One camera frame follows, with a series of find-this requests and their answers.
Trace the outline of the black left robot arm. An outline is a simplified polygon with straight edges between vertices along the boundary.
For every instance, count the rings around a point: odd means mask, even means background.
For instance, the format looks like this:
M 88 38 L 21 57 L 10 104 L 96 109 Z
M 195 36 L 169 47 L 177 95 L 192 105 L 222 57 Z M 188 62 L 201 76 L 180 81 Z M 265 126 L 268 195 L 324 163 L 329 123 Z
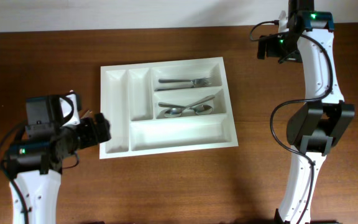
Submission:
M 55 223 L 63 161 L 110 140 L 109 121 L 80 118 L 74 92 L 26 100 L 27 121 L 17 125 L 0 168 L 9 180 L 14 223 Z

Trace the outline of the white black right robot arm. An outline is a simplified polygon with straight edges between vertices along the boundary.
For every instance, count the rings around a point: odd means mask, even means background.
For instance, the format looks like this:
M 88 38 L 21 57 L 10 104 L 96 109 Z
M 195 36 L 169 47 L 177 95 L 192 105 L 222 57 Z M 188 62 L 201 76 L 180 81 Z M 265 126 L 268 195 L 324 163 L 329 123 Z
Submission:
M 287 123 L 291 152 L 285 196 L 275 211 L 274 223 L 312 223 L 311 201 L 321 166 L 355 116 L 340 91 L 334 67 L 334 21 L 330 12 L 317 11 L 311 0 L 289 0 L 277 20 L 276 34 L 262 35 L 257 58 L 276 57 L 279 63 L 302 63 L 305 97 Z

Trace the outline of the steel fork with long handle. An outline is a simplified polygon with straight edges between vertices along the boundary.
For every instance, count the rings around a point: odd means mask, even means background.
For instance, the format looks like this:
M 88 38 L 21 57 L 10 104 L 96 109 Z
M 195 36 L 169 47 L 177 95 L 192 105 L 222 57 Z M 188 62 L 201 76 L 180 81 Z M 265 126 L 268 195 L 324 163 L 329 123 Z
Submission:
M 195 78 L 195 79 L 163 79 L 158 80 L 159 83 L 191 83 L 194 86 L 210 86 L 212 84 L 212 79 L 209 77 L 204 78 Z

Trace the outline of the large steel spoon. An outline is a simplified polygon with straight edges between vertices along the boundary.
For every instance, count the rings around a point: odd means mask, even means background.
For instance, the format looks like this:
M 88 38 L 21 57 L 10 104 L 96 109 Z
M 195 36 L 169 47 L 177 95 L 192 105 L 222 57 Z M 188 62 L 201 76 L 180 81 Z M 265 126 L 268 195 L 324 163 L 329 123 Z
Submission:
M 158 105 L 163 108 L 168 108 L 164 113 L 166 117 L 179 117 L 185 110 L 192 110 L 196 115 L 206 115 L 213 112 L 213 107 L 210 105 L 196 105 L 193 107 L 172 105 L 168 103 L 158 103 Z

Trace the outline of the steel fork crosswise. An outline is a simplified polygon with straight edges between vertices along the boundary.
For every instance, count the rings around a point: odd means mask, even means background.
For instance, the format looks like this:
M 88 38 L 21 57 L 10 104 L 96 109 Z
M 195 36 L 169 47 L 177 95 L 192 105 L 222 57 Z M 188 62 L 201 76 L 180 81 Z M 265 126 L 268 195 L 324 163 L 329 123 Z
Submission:
M 168 91 L 168 90 L 182 90 L 182 89 L 190 89 L 190 88 L 202 88 L 202 87 L 208 87 L 211 86 L 211 82 L 207 83 L 200 83 L 200 84 L 192 84 L 189 86 L 180 86 L 175 88 L 156 88 L 154 91 Z

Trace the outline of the white plastic cutlery tray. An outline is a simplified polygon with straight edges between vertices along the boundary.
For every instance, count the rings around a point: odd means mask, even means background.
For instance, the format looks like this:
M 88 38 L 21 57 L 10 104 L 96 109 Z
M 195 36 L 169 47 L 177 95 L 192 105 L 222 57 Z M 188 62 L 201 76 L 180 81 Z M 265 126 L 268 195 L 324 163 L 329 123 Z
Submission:
M 101 67 L 100 159 L 236 147 L 222 57 Z

